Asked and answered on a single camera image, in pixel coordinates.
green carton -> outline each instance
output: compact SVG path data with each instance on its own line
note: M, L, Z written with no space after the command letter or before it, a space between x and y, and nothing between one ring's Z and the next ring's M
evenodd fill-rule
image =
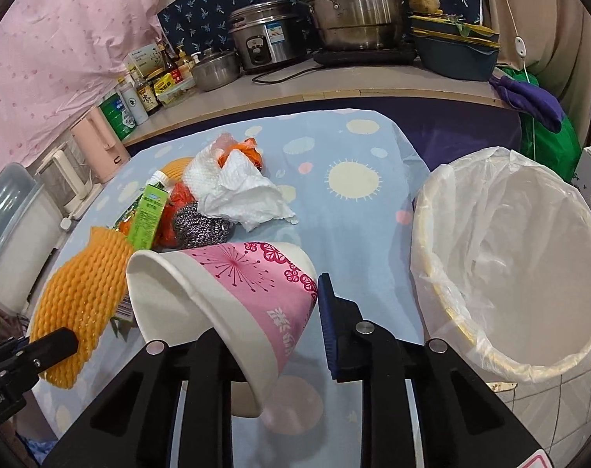
M163 208L168 202L168 192L150 184L145 188L135 211L128 240L135 251L150 250L157 232Z

green plastic bag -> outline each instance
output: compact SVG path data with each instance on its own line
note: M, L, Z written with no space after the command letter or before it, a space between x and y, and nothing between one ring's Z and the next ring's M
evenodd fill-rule
M527 82L524 72L511 68L501 70L515 81ZM529 80L534 86L539 86L538 79L532 74L529 74ZM519 115L522 127L521 154L546 165L567 183L571 182L581 157L581 146L568 116L562 121L560 133L552 133L532 116L525 113ZM533 132L536 133L536 158L534 158Z

tablecloth with polka dots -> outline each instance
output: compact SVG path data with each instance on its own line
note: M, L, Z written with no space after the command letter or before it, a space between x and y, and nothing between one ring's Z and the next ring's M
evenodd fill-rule
M364 318L422 342L409 264L412 200L429 171L399 127L377 112L339 109L240 121L145 149L86 212L55 268L86 245L91 226L111 226L155 170L194 156L225 131L237 140L254 136L264 174L299 220L264 223L249 233L238 226L233 240L301 246L318 273L330 273L337 295L359 303ZM125 342L107 327L73 389L40 381L34 394L54 432L63 434L143 346L138 330ZM263 415L233 418L235 466L360 466L361 392L360 383L331 380L314 312Z

trash can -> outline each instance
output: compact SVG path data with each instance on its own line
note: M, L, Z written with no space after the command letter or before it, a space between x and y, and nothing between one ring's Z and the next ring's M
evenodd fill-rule
M410 269L428 335L493 381L540 383L591 350L590 210L515 151L482 149L430 175Z

pink paper cup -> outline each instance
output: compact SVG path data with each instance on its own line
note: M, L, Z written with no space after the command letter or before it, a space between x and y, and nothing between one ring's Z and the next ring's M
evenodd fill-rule
M312 262L288 243L141 250L126 280L146 342L178 345L215 328L247 380L232 384L239 417L260 415L317 300Z

